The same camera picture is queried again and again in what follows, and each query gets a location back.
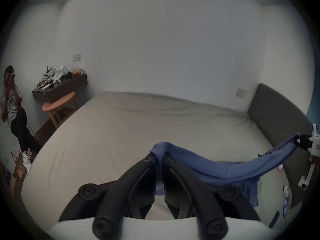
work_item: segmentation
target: blue towel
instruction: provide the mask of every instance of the blue towel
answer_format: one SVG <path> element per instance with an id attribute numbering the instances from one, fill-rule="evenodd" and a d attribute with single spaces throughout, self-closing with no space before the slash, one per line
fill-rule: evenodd
<path id="1" fill-rule="evenodd" d="M 281 165 L 297 149 L 294 136 L 264 155 L 248 162 L 214 162 L 169 142 L 155 144 L 150 151 L 156 155 L 156 195 L 163 195 L 162 167 L 164 154 L 170 153 L 184 163 L 201 180 L 216 185 L 233 184 L 253 207 L 258 206 L 257 189 L 260 176 Z"/>

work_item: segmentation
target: round wooden table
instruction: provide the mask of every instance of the round wooden table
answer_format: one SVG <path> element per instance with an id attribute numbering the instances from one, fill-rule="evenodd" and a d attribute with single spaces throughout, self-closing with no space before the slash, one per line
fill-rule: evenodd
<path id="1" fill-rule="evenodd" d="M 69 102 L 70 100 L 73 99 L 74 105 L 75 105 L 75 110 L 73 110 L 68 116 L 66 116 L 63 120 L 60 119 L 59 114 L 57 109 L 61 106 L 63 106 L 64 104 L 66 104 L 67 102 Z M 54 115 L 52 114 L 52 110 L 55 111 L 58 121 L 59 123 L 56 121 L 56 119 L 54 118 Z M 76 110 L 78 110 L 78 103 L 76 100 L 76 96 L 75 96 L 75 92 L 72 91 L 69 94 L 63 96 L 62 98 L 59 98 L 57 101 L 53 102 L 53 103 L 44 103 L 42 105 L 42 111 L 46 111 L 48 112 L 54 126 L 56 127 L 56 129 L 58 129 L 58 127 L 68 118 L 70 117 Z"/>

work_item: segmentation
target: wall outlet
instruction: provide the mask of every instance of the wall outlet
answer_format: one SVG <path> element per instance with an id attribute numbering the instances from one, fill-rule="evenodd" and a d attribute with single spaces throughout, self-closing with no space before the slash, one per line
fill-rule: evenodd
<path id="1" fill-rule="evenodd" d="M 73 55 L 73 61 L 74 62 L 80 61 L 80 60 L 81 60 L 81 54 L 80 53 L 77 53 L 77 54 Z"/>
<path id="2" fill-rule="evenodd" d="M 245 95 L 246 95 L 247 91 L 246 90 L 242 90 L 242 89 L 238 89 L 237 90 L 237 93 L 235 94 L 237 97 L 241 97 L 241 98 L 244 98 Z"/>

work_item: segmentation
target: smartphone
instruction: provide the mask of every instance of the smartphone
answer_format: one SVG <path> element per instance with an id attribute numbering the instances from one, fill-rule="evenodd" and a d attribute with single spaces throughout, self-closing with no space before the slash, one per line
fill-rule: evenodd
<path id="1" fill-rule="evenodd" d="M 11 74 L 10 81 L 9 81 L 10 84 L 14 84 L 14 78 L 15 78 L 15 76 L 16 76 L 15 73 L 12 73 L 12 74 Z"/>

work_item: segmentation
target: upholstered headboard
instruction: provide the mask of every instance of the upholstered headboard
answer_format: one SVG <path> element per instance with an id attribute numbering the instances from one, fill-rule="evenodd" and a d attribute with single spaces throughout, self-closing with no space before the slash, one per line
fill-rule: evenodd
<path id="1" fill-rule="evenodd" d="M 291 136 L 297 134 L 312 134 L 312 123 L 293 103 L 270 87 L 259 84 L 248 110 L 249 117 L 275 147 Z M 298 186 L 301 176 L 308 175 L 309 152 L 298 148 L 283 167 L 289 180 L 292 202 L 291 207 L 302 201 L 307 190 Z"/>

